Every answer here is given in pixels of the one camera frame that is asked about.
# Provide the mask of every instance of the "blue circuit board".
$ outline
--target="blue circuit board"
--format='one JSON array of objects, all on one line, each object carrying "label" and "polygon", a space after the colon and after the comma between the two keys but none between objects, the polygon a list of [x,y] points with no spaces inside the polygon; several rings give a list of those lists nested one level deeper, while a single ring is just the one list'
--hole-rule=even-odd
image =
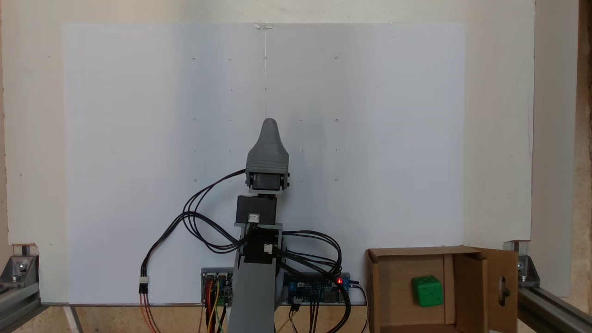
[{"label": "blue circuit board", "polygon": [[[342,273],[337,282],[341,283],[349,294],[349,274]],[[303,304],[315,302],[316,300],[324,304],[344,302],[343,294],[339,291],[335,282],[326,279],[310,281],[290,274],[284,275],[284,295],[286,295],[284,302],[287,304],[292,304],[294,299],[300,299]]]},{"label": "blue circuit board", "polygon": [[[318,300],[321,304],[340,304],[344,303],[343,294],[335,285],[335,282],[320,278],[317,273],[305,273],[310,279],[303,279],[284,274],[284,304],[293,304],[294,299],[300,299],[302,304],[310,304]],[[349,294],[349,273],[342,273],[337,279]],[[232,306],[234,294],[232,290],[233,269],[232,268],[202,268],[201,270],[201,294],[202,302],[205,301],[208,291],[210,298],[215,299],[217,286],[220,284],[220,294],[218,296],[219,306]]]}]

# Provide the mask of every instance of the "hole in cardboard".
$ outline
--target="hole in cardboard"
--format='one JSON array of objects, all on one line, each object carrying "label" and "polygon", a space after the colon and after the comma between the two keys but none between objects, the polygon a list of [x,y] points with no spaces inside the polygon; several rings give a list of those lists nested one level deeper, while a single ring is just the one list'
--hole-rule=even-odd
[{"label": "hole in cardboard", "polygon": [[500,276],[497,285],[497,300],[500,306],[506,305],[506,298],[510,296],[510,289],[506,287],[506,278]]}]

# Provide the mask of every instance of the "white backdrop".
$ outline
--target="white backdrop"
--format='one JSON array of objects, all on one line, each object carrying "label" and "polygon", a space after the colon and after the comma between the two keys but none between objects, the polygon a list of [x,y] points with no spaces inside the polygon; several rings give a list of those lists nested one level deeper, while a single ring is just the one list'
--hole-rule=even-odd
[{"label": "white backdrop", "polygon": [[[70,303],[136,303],[147,250],[244,168],[266,116],[290,154],[278,221],[333,236],[353,278],[367,248],[463,241],[462,24],[78,24],[64,62]],[[246,190],[225,182],[202,212],[238,235]],[[233,259],[181,225],[150,261],[151,302],[199,302],[200,268]]]}]

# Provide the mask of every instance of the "green dice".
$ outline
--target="green dice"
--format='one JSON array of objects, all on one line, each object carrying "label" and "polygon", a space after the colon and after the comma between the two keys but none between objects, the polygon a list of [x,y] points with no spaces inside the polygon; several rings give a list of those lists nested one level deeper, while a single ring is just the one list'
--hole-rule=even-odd
[{"label": "green dice", "polygon": [[442,284],[433,276],[420,276],[411,279],[413,298],[422,308],[444,303]]}]

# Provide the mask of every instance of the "wooden surface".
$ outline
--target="wooden surface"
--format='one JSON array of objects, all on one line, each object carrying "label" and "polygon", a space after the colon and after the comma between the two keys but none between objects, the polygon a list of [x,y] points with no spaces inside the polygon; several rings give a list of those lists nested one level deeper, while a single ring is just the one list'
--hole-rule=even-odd
[{"label": "wooden surface", "polygon": [[[152,313],[156,323],[163,333],[197,332],[200,320],[199,307],[169,307],[153,308]],[[289,307],[283,306],[275,312],[275,325],[279,327],[288,318]],[[85,333],[118,333],[118,332],[150,332],[146,328],[139,308],[127,307],[92,307],[77,308],[82,329]],[[294,316],[294,323],[298,332],[308,332],[308,307],[303,306]],[[343,315],[341,306],[322,306],[319,310],[317,332],[327,332],[339,322]],[[340,330],[343,333],[360,333],[366,321],[366,307],[354,306],[346,325]],[[202,321],[201,332],[207,331],[206,320]],[[26,323],[15,333],[58,333],[69,332],[64,310],[59,306],[52,306],[41,315]],[[292,332],[288,325],[281,333]]]}]

